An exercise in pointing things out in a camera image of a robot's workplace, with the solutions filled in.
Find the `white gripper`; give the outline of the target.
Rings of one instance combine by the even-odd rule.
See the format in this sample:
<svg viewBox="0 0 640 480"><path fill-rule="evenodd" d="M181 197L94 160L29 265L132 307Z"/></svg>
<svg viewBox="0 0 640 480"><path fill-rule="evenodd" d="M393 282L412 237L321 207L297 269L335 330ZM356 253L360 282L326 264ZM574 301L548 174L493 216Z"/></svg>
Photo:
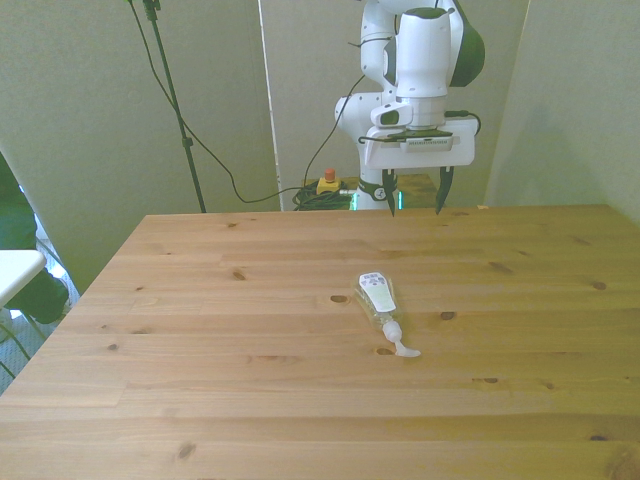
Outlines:
<svg viewBox="0 0 640 480"><path fill-rule="evenodd" d="M449 195L454 166L466 166L475 158L476 119L448 119L430 130L406 127L372 127L363 136L364 162L368 168L441 167L435 212L440 214ZM382 187L395 215L397 176L394 169L382 171Z"/></svg>

